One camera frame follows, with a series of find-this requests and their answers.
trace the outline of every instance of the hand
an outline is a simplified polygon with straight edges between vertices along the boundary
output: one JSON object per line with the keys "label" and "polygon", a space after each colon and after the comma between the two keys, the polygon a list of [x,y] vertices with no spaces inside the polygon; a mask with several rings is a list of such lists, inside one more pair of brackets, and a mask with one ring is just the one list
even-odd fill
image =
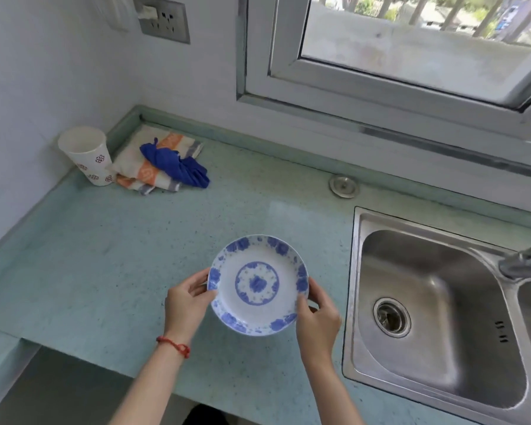
{"label": "hand", "polygon": [[332,348],[340,329],[340,313],[328,294],[312,277],[309,278],[309,299],[319,309],[309,307],[301,293],[297,299],[297,341],[305,368],[331,367]]}
{"label": "hand", "polygon": [[216,297],[216,291],[207,291],[204,285],[209,270],[194,273],[167,291],[163,335],[175,343],[191,343],[208,305]]}

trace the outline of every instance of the outlet plate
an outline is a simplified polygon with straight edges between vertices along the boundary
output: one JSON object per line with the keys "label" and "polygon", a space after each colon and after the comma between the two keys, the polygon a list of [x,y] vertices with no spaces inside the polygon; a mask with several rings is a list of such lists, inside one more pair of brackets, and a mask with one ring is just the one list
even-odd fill
{"label": "outlet plate", "polygon": [[134,6],[138,12],[142,11],[143,6],[157,9],[157,20],[139,20],[143,34],[188,45],[191,43],[189,26],[187,25],[187,11],[183,3],[170,0],[134,0]]}

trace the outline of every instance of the plate rim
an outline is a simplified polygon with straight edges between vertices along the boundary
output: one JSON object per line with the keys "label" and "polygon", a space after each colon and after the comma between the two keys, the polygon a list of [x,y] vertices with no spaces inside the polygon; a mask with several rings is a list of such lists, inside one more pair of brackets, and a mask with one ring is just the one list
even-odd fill
{"label": "plate rim", "polygon": [[[235,240],[232,240],[230,242],[228,242],[224,247],[222,247],[219,252],[216,254],[216,257],[214,257],[214,259],[212,260],[212,264],[209,268],[209,272],[210,270],[212,270],[214,268],[214,264],[217,262],[219,256],[222,254],[222,252],[229,246],[231,245],[232,243],[234,242],[237,242],[238,240],[241,240],[243,238],[249,238],[249,237],[271,237],[271,238],[275,238],[277,241],[280,241],[280,242],[283,242],[285,243],[286,245],[288,245],[294,252],[295,254],[299,257],[299,259],[301,260],[301,262],[303,263],[303,266],[304,266],[304,269],[305,269],[305,272],[307,273],[307,290],[305,291],[305,295],[307,297],[309,297],[309,288],[310,288],[310,284],[309,284],[309,271],[307,270],[307,265],[304,263],[304,260],[303,258],[301,257],[301,255],[299,254],[299,252],[297,251],[296,248],[294,248],[293,246],[291,246],[290,243],[286,242],[285,240],[282,240],[281,238],[279,237],[276,237],[276,236],[270,236],[269,234],[248,234],[246,236],[241,236],[241,237],[238,237],[236,238]],[[218,286],[216,287],[216,289],[213,289],[213,290],[210,290],[210,291],[217,291],[218,292]],[[249,337],[265,337],[265,336],[274,336],[278,333],[281,333],[284,329],[286,328],[289,328],[294,322],[297,321],[297,318],[295,318],[293,321],[291,321],[290,324],[288,325],[285,325],[283,328],[277,330],[277,331],[273,331],[271,333],[268,333],[268,334],[260,334],[260,333],[254,333],[254,334],[247,334],[247,333],[243,333],[242,331],[238,331],[237,329],[235,328],[232,328],[231,326],[227,325],[225,322],[222,321],[222,319],[220,318],[219,314],[217,313],[217,311],[214,309],[212,303],[216,300],[216,298],[214,300],[211,301],[211,309],[213,311],[213,313],[216,315],[216,317],[219,319],[219,321],[224,325],[226,326],[227,328],[231,329],[232,331],[238,333],[238,334],[242,334],[243,336],[249,336]]]}

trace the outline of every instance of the light blue countertop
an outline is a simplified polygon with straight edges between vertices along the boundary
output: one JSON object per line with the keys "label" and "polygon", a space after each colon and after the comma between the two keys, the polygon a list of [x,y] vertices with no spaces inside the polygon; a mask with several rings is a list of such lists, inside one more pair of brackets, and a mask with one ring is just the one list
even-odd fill
{"label": "light blue countertop", "polygon": [[[148,197],[69,175],[74,192],[1,272],[0,330],[135,376],[163,329],[166,290],[242,235],[289,242],[342,315],[355,206],[510,249],[531,245],[531,229],[368,185],[342,200],[329,173],[224,143],[206,140],[199,162],[208,189]],[[333,351],[339,373],[343,329]],[[343,380],[368,425],[470,423]],[[263,425],[319,423],[294,326],[252,338],[209,310],[175,392]]]}

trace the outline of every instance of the blue cloth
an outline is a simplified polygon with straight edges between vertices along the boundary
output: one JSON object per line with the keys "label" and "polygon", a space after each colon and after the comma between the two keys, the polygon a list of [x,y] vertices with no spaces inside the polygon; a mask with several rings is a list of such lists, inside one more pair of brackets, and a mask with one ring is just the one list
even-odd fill
{"label": "blue cloth", "polygon": [[153,143],[142,144],[140,151],[154,167],[165,171],[173,180],[199,188],[206,188],[211,183],[207,177],[207,169],[192,156],[181,159],[177,151],[166,147],[158,149],[157,138]]}

